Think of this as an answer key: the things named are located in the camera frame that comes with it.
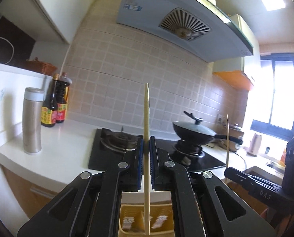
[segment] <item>yellow container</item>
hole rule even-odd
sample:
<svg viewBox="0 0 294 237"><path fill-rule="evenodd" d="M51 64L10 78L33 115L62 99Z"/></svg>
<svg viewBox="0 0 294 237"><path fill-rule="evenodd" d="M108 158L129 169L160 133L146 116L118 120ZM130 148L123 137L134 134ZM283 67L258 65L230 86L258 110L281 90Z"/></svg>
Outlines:
<svg viewBox="0 0 294 237"><path fill-rule="evenodd" d="M119 237L146 237L144 234L144 205L122 204ZM150 235L174 237L172 205L150 205Z"/></svg>

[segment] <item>sticker label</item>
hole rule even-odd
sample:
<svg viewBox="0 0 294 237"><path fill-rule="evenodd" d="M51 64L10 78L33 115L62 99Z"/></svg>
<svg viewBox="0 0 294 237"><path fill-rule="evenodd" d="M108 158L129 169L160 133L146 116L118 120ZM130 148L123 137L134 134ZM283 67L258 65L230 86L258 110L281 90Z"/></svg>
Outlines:
<svg viewBox="0 0 294 237"><path fill-rule="evenodd" d="M58 104L58 112L57 112L57 121L65 120L66 118L66 110L67 110L67 104Z"/></svg>
<svg viewBox="0 0 294 237"><path fill-rule="evenodd" d="M141 11L142 7L136 6L136 5L124 4L123 9L132 10L132 11Z"/></svg>
<svg viewBox="0 0 294 237"><path fill-rule="evenodd" d="M52 111L47 107L42 107L41 122L43 124L52 125L56 123L57 111Z"/></svg>

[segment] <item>thermos lid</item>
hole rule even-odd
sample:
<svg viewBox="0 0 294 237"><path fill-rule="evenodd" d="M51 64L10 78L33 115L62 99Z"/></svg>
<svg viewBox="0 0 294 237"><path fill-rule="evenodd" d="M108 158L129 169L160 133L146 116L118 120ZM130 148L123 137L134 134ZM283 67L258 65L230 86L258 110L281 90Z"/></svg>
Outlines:
<svg viewBox="0 0 294 237"><path fill-rule="evenodd" d="M26 87L24 92L24 99L30 101L43 101L44 91L34 87Z"/></svg>

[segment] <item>window glass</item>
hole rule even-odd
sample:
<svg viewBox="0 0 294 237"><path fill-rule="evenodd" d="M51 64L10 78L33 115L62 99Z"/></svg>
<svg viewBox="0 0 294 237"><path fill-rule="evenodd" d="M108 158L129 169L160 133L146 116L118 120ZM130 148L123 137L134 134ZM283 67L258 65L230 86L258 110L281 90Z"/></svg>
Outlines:
<svg viewBox="0 0 294 237"><path fill-rule="evenodd" d="M294 66L292 61L275 61L274 100L271 125L291 130L294 122Z"/></svg>
<svg viewBox="0 0 294 237"><path fill-rule="evenodd" d="M256 104L254 119L268 123L273 99L273 68L271 60L261 61L261 76L256 87Z"/></svg>

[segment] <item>gas stove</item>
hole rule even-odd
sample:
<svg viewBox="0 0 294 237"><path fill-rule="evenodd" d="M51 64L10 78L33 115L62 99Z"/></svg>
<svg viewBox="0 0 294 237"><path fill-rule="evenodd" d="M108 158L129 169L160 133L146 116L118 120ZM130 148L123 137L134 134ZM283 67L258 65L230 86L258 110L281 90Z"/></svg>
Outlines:
<svg viewBox="0 0 294 237"><path fill-rule="evenodd" d="M141 135L131 135L123 132L113 132L110 129L97 129L89 159L89 169L106 171L112 163L119 163L127 151L142 149L137 147ZM170 159L182 164L187 170L198 172L226 166L225 163L214 158L202 150L199 145L192 145L186 141L170 141L156 139L157 149L166 150Z"/></svg>

